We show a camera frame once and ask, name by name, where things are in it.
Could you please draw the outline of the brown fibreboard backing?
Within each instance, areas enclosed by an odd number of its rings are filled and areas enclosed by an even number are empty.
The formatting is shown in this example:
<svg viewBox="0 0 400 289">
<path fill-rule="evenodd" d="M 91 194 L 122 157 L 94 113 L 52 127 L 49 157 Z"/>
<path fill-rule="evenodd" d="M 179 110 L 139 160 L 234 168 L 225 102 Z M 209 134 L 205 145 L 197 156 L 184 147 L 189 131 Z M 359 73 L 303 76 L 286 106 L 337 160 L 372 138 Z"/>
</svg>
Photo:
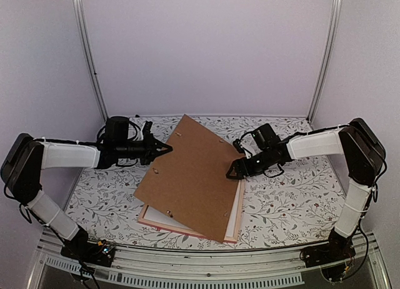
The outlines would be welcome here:
<svg viewBox="0 0 400 289">
<path fill-rule="evenodd" d="M 134 196 L 202 237 L 224 242 L 230 217 L 243 194 L 242 181 L 226 178 L 239 153 L 187 115 L 173 129 L 167 144 L 173 151 L 154 160 Z"/>
</svg>

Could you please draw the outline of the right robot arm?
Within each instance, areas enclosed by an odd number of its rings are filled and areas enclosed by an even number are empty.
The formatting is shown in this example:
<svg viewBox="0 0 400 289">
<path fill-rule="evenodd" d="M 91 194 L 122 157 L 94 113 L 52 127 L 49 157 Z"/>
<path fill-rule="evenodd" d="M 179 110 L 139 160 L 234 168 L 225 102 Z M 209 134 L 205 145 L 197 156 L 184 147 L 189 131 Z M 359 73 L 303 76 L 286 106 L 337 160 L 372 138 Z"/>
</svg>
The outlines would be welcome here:
<svg viewBox="0 0 400 289">
<path fill-rule="evenodd" d="M 337 261 L 347 252 L 351 238 L 371 201 L 376 201 L 377 182 L 385 174 L 386 150 L 372 129 L 362 118 L 354 118 L 348 124 L 295 132 L 281 139 L 270 124 L 250 131 L 260 152 L 245 147 L 240 139 L 233 142 L 243 156 L 234 160 L 226 178 L 243 180 L 265 173 L 270 167 L 282 165 L 312 156 L 343 155 L 346 160 L 349 188 L 338 221 L 331 230 L 323 256 Z"/>
</svg>

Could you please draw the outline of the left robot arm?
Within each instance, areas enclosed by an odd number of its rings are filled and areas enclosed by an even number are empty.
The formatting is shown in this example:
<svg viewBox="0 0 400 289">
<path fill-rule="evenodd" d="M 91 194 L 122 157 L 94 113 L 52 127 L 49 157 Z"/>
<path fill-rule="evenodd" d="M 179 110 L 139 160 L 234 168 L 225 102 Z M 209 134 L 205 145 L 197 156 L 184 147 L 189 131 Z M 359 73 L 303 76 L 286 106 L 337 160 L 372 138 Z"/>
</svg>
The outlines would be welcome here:
<svg viewBox="0 0 400 289">
<path fill-rule="evenodd" d="M 95 142 L 34 138 L 21 133 L 1 166 L 1 179 L 8 198 L 16 200 L 59 235 L 79 260 L 88 260 L 93 255 L 93 247 L 88 242 L 87 231 L 46 192 L 46 185 L 56 182 L 49 177 L 50 172 L 84 168 L 106 170 L 118 166 L 121 160 L 148 165 L 172 150 L 172 146 L 159 141 L 151 133 L 141 139 L 116 139 L 102 135 Z"/>
</svg>

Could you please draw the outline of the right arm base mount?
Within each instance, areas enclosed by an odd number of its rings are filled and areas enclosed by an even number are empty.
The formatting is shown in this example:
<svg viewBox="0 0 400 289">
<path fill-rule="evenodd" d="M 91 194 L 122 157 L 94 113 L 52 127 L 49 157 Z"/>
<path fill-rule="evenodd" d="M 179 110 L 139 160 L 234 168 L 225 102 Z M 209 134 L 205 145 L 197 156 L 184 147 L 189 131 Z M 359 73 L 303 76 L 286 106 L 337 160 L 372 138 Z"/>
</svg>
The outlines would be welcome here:
<svg viewBox="0 0 400 289">
<path fill-rule="evenodd" d="M 307 268 L 310 268 L 352 258 L 355 255 L 356 251 L 352 243 L 345 247 L 335 243 L 325 243 L 303 248 L 300 251 L 299 258 L 305 262 Z"/>
</svg>

